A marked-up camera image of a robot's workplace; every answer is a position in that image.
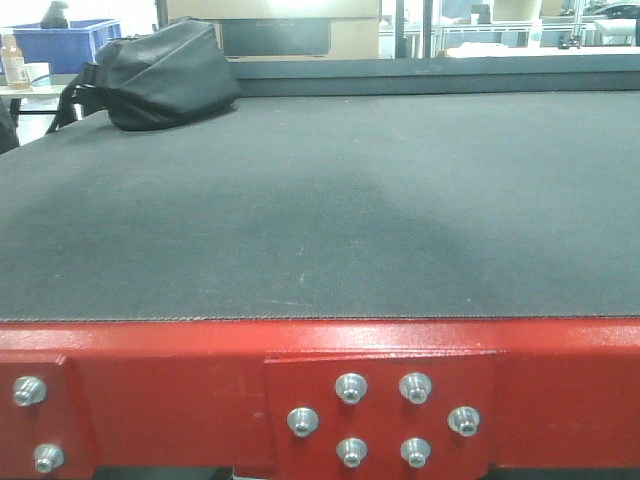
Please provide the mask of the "black shoulder bag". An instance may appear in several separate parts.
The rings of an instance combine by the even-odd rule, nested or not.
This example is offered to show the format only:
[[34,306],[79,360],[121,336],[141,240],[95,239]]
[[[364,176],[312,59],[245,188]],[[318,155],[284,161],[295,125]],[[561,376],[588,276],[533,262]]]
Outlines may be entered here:
[[228,110],[241,89],[217,44],[214,25],[179,18],[148,35],[118,38],[63,89],[47,132],[105,110],[124,131],[186,125]]

